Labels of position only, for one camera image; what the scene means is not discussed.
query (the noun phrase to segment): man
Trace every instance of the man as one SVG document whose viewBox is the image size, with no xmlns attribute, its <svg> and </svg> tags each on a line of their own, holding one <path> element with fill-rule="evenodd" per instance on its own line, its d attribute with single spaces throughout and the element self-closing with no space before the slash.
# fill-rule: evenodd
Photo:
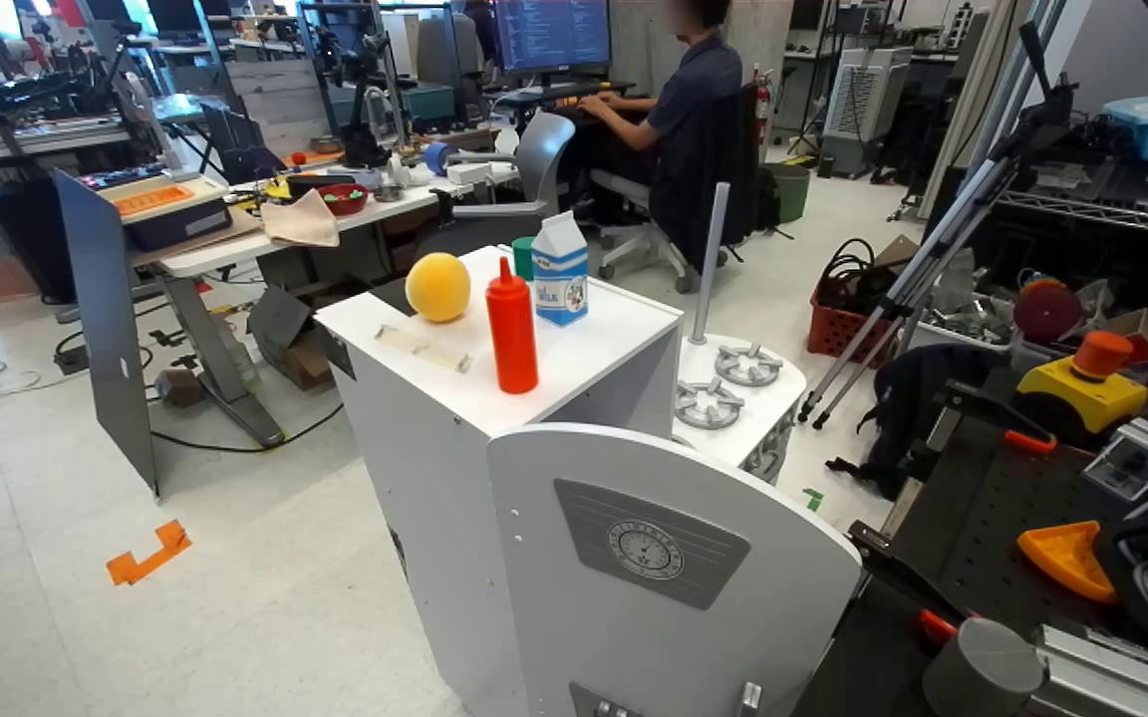
<svg viewBox="0 0 1148 717">
<path fill-rule="evenodd" d="M 735 94 L 742 89 L 742 58 L 723 40 L 730 0 L 667 0 L 671 26 L 689 49 L 683 66 L 663 85 L 658 101 L 635 94 L 581 94 L 578 109 L 602 121 L 635 155 L 658 153 L 703 105 Z"/>
</svg>

